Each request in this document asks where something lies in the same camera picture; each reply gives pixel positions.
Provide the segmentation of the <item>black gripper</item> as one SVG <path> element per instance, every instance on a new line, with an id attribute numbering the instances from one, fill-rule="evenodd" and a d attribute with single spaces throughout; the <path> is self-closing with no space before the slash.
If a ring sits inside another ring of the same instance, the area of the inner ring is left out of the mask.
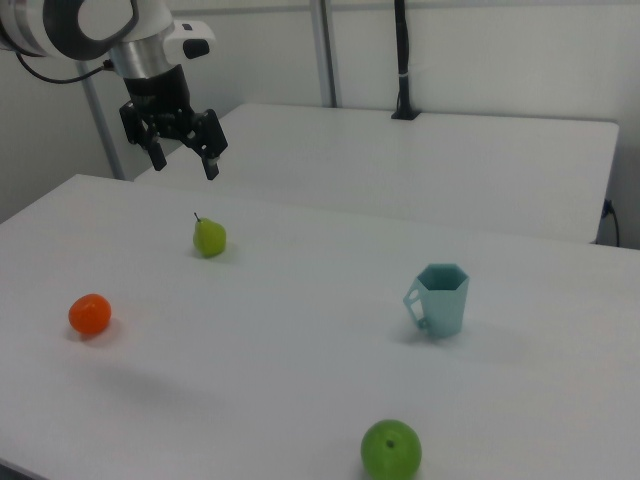
<path id="1" fill-rule="evenodd" d="M 130 100 L 119 114 L 127 141 L 140 146 L 153 168 L 161 171 L 166 158 L 159 137 L 179 140 L 199 156 L 206 178 L 214 180 L 228 142 L 214 110 L 192 109 L 183 67 L 151 78 L 125 78 L 124 83 Z"/>

